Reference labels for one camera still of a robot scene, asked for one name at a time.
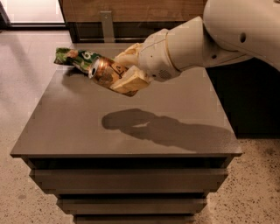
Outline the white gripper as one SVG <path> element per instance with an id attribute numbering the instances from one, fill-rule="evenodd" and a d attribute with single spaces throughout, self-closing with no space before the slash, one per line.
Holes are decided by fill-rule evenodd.
<path id="1" fill-rule="evenodd" d="M 135 43 L 115 56 L 113 61 L 127 67 L 128 71 L 109 88 L 127 94 L 147 88 L 151 83 L 149 77 L 165 82 L 180 76 L 167 50 L 167 33 L 166 29 L 153 33 L 142 44 Z"/>

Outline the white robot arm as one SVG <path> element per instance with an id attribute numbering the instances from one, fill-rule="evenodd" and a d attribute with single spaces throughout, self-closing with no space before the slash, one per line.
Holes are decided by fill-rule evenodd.
<path id="1" fill-rule="evenodd" d="M 202 17 L 151 34 L 115 60 L 129 69 L 111 86 L 127 94 L 193 67 L 258 58 L 280 70 L 279 0 L 207 0 Z"/>

